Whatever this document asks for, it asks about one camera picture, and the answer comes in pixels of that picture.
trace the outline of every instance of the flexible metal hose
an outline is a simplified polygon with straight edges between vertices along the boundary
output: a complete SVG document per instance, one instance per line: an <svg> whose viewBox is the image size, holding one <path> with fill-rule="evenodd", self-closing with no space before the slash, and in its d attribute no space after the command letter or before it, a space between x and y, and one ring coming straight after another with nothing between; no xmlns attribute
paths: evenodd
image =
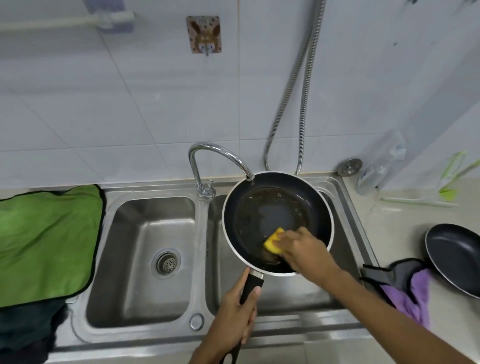
<svg viewBox="0 0 480 364"><path fill-rule="evenodd" d="M265 145L265 150L264 150L265 170L270 170L268 166L268 154L270 152L270 148L272 146L273 139L275 138L275 134L280 124L280 121L282 120L283 114L285 112L285 108L287 107L288 101L290 100L290 96L293 91L293 87L295 86L295 83L297 81L298 75L300 73L303 60L305 59L307 50L310 48L307 65L305 67L305 77L303 79L303 89L302 89L302 97L301 97L301 105L300 105L299 159L298 159L295 175L298 176L299 173L301 172L301 169L303 166L303 155L304 155L304 145L305 145L305 119L306 119L306 113L307 113L308 94L310 90L310 79L312 77L313 61L315 59L315 52L318 44L318 36L320 34L320 29L322 27L322 20L325 12L325 5L326 5L326 0L318 0L316 10L315 10L315 17L313 18L313 25L307 31L307 35L302 43L297 60L295 61L295 66L293 68L292 74L290 75L290 80L288 81L287 88L284 92L282 103L280 104L280 108L278 109L278 112L275 117L275 121L272 125L272 129L270 130L270 135Z"/></svg>

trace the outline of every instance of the pan rim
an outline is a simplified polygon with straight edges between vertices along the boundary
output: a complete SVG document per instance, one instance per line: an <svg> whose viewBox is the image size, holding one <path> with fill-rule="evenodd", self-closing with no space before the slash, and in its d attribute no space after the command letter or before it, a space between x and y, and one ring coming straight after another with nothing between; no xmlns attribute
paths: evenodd
<svg viewBox="0 0 480 364"><path fill-rule="evenodd" d="M430 254L430 251L428 249L428 243L427 243L427 238L428 238L428 233L430 232L430 230L432 230L433 228L437 227L437 226L442 226L442 225L453 225L453 226L459 226L461 228L464 228L463 226L460 226L460 225L456 225L456 224L437 224L437 225L434 225L432 226L431 228L429 228L425 234L425 238L424 238L424 242L425 242L425 249L427 251L427 255L428 255L428 258L430 259L430 261L432 262L432 264L435 266L435 269L437 270L437 272L439 272L443 278L445 278L451 285L453 285L455 288L457 288L458 290L462 291L463 293L469 295L470 297L473 297L473 298L476 298L477 300L480 300L480 296L476 296L474 294L471 294L470 292L467 292L466 290L464 290L463 288L460 288L459 286L457 286L455 283L453 283L441 270L440 268L437 266L437 264L435 263L435 261L433 260L432 258L432 255Z"/></svg>
<svg viewBox="0 0 480 364"><path fill-rule="evenodd" d="M328 245L327 245L327 251L330 251L330 249L332 248L332 244L333 244L333 238L334 238L334 235L335 235L335 222L334 222L334 219L333 219L333 214L332 214L332 210L330 209L330 206L328 205L327 203L327 200L325 200L325 197L320 193L320 191L318 191L311 183L307 182L306 180L304 180L302 177L298 177L298 176L295 176L294 174L291 174L291 173L286 173L286 172L280 172L280 171L276 171L276 170L264 170L262 172L258 172L258 173L255 173L255 176L257 176L258 174L264 174L264 173L281 173L281 174L286 174L288 176L294 176L294 177L297 177L299 178L300 180L302 180L303 182L305 182L306 184L308 184L311 188L313 188L317 193L318 195L322 198L323 202L325 203L325 205L327 206L327 209L328 209L328 214L330 216L330 221L332 223L332 231L330 233L330 241L328 242ZM232 194L232 192L237 188L237 186L242 183L243 181L245 181L247 178L244 177L241 181L239 181L231 190L230 192L228 193L227 197L225 198L225 201L223 203L223 208L222 208L222 228L223 228L223 234L225 235L225 238L230 246L230 249L235 253L235 255L243 262L245 263L247 266L249 266L251 269L254 269L256 270L257 272L261 272L261 273L264 273L264 274L267 274L269 276L275 276L275 277L292 277L292 276L296 276L297 274L299 274L298 272L292 272L292 273L274 273L274 272L269 272L267 270L263 270L263 269L260 269L258 267L255 267L253 264L251 264L250 262L247 262L247 260L245 258L243 258L243 256L241 256L237 250L233 247L233 244L232 242L230 241L230 238L228 237L227 235L227 231L225 229L225 224L224 224L224 221L225 221L225 206L227 205L227 201L228 199L230 198L230 195Z"/></svg>

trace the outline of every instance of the person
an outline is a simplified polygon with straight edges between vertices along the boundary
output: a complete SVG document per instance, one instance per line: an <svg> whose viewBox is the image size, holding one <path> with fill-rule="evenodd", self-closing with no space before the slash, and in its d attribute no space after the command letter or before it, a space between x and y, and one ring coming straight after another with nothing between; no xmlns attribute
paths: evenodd
<svg viewBox="0 0 480 364"><path fill-rule="evenodd" d="M366 327L397 364L473 364L469 358L366 290L343 271L325 244L306 228L287 231L276 245L292 269L340 301ZM261 289L256 287L244 305L240 294L245 270L225 295L206 337L193 353L191 364L217 364L241 340L245 344L257 316Z"/></svg>

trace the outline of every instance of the drain strainer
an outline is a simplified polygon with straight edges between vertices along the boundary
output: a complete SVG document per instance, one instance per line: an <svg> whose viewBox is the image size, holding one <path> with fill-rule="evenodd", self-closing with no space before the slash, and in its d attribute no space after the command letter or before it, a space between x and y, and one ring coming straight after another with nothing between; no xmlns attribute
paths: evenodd
<svg viewBox="0 0 480 364"><path fill-rule="evenodd" d="M179 266L179 255L172 251L161 252L155 260L155 271L163 278L173 276Z"/></svg>

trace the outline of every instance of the sink basin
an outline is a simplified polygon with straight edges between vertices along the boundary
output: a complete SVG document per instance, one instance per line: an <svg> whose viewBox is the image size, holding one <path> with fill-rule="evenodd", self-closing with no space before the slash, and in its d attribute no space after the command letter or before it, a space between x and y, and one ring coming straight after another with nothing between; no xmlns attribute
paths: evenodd
<svg viewBox="0 0 480 364"><path fill-rule="evenodd" d="M327 199L335 221L335 238L331 253L338 265L355 278L360 272L348 239L329 196ZM233 286L245 264L230 248L222 228L222 208L225 195L215 197L208 209L205 297L209 310L216 314L221 298ZM257 304L259 316L291 315L320 312L343 307L327 292L304 277L274 277L265 275L262 295Z"/></svg>
<svg viewBox="0 0 480 364"><path fill-rule="evenodd" d="M117 210L86 318L96 328L170 322L192 288L195 204L187 197L131 200Z"/></svg>

